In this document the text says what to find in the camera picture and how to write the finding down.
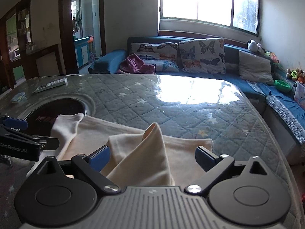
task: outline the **quilted tablecloth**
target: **quilted tablecloth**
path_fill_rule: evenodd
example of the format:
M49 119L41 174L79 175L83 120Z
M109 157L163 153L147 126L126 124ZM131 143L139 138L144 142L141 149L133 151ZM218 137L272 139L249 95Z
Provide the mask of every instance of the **quilted tablecloth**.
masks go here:
M168 136L212 138L214 153L229 154L235 160L260 156L289 190L292 206L286 228L301 228L304 212L291 169L269 128L245 95L234 85L203 78L142 74L71 75L67 86L38 94L40 85L59 79L28 80L0 100L0 112L18 117L27 107L47 96L63 93L88 95L93 99L94 117L122 125L147 129L158 122ZM10 99L18 92L26 100L14 106ZM0 228L18 228L13 198L33 163L12 158L13 167L0 164Z

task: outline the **green bowl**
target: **green bowl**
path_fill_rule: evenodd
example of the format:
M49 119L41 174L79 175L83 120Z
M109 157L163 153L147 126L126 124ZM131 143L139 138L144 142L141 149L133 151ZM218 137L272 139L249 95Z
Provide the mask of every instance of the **green bowl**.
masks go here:
M281 80L275 80L274 81L275 87L284 93L287 93L291 90L291 86L288 83L285 83L284 81Z

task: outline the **metal screw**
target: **metal screw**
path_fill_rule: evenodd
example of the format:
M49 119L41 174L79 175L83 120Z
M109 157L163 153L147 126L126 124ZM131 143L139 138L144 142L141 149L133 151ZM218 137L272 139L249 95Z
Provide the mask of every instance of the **metal screw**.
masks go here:
M202 191L202 187L200 187L199 185L193 184L193 185L187 186L186 190L192 194L197 194Z
M106 185L103 189L106 193L114 194L118 192L120 188L116 185Z

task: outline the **hanging towel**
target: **hanging towel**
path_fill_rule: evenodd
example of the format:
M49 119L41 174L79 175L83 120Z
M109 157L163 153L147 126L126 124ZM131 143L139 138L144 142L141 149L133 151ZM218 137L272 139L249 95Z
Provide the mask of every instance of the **hanging towel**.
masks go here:
M164 136L157 123L144 131L82 114L59 115L51 136L59 138L59 160L76 154L89 155L108 145L111 157L101 174L120 187L184 188L205 173L195 161L196 147L204 146L210 151L213 147L211 139Z

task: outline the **remote control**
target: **remote control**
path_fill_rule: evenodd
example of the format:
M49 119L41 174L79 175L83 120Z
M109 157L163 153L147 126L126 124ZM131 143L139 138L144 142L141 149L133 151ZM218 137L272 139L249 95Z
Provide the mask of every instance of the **remote control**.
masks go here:
M48 83L46 85L39 86L33 93L38 93L38 92L41 92L41 91L44 91L44 90L47 90L47 89L51 89L51 88L54 88L54 87L57 87L57 86L64 85L66 83L68 83L67 78L56 80L56 81Z

